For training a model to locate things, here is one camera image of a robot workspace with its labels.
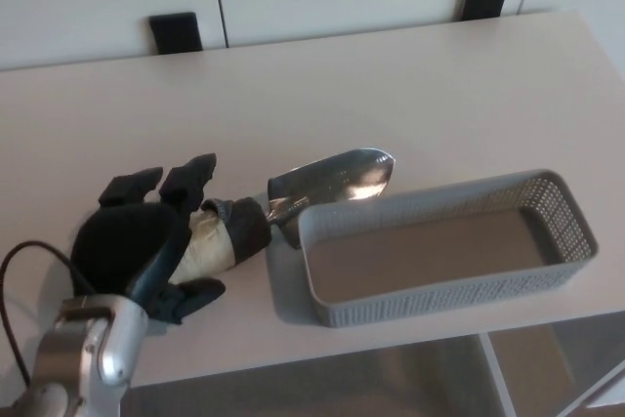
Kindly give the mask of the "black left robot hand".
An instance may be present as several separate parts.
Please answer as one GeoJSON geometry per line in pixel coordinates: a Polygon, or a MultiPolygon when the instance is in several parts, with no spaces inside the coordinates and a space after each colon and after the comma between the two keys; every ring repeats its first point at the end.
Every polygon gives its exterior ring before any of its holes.
{"type": "Polygon", "coordinates": [[[216,155],[207,153],[170,172],[153,167],[114,177],[69,257],[90,288],[125,297],[149,318],[170,324],[219,299],[226,291],[219,279],[172,278],[190,243],[190,216],[216,165],[216,155]]]}

